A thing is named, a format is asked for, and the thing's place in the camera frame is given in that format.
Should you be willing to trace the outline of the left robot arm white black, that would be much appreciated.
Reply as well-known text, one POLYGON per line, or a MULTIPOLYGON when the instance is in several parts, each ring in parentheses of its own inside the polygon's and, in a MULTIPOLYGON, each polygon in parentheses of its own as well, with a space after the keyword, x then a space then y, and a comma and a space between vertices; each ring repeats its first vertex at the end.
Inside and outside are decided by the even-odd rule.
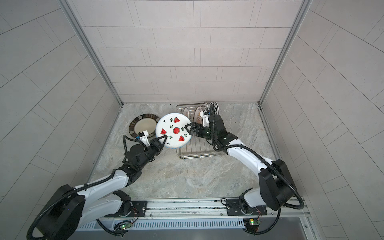
POLYGON ((99 180, 71 187, 61 186, 36 216, 26 238, 34 240, 35 229, 42 240, 67 240, 82 225, 106 215, 126 215, 131 210, 131 198, 123 188, 133 184, 143 168, 163 150, 168 137, 152 139, 148 145, 135 140, 125 149, 123 165, 99 180))

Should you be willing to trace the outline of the white watermelon pattern plate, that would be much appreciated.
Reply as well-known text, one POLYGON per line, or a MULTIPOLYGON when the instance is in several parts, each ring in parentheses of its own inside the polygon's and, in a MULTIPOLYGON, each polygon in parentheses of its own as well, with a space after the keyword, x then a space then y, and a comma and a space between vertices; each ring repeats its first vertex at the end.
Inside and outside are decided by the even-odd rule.
POLYGON ((156 137, 167 136, 165 147, 170 149, 179 149, 185 146, 192 136, 186 130, 185 126, 191 121, 184 115, 171 113, 162 117, 156 126, 156 137))

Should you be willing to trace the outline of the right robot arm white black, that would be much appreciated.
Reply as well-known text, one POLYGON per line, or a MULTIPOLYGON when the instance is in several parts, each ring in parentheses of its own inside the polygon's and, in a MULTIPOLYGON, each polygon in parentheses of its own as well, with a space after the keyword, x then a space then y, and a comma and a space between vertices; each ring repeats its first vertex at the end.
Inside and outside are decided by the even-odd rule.
POLYGON ((247 215, 257 207, 267 206, 274 211, 282 206, 301 210, 303 198, 292 180, 286 163, 280 159, 267 159, 227 131, 219 115, 208 116, 208 125, 190 123, 185 126, 190 135, 211 141, 216 152, 224 152, 248 167, 257 177, 259 187, 249 189, 239 196, 240 208, 247 215))

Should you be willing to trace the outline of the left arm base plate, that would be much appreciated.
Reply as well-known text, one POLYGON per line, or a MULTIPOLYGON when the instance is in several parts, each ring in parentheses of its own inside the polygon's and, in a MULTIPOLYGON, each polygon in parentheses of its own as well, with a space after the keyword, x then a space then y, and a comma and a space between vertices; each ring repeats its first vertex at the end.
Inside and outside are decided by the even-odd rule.
POLYGON ((140 218, 146 213, 147 201, 125 201, 120 209, 114 213, 104 216, 105 218, 140 218))

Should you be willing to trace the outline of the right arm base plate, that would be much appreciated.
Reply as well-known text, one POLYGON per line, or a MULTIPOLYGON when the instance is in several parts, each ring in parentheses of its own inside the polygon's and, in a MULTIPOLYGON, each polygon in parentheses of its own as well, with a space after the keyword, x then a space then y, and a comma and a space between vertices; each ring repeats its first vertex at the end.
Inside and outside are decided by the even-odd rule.
POLYGON ((268 214, 265 206, 247 209, 239 199, 223 198, 221 203, 226 206, 228 216, 266 216, 268 214))

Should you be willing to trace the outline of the black white striped plate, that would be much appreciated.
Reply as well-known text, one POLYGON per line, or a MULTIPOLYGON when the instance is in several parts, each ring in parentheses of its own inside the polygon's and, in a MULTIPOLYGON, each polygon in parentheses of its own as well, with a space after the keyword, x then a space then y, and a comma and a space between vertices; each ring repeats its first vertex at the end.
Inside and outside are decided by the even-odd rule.
POLYGON ((214 103, 208 103, 208 107, 211 114, 216 114, 216 105, 214 103))

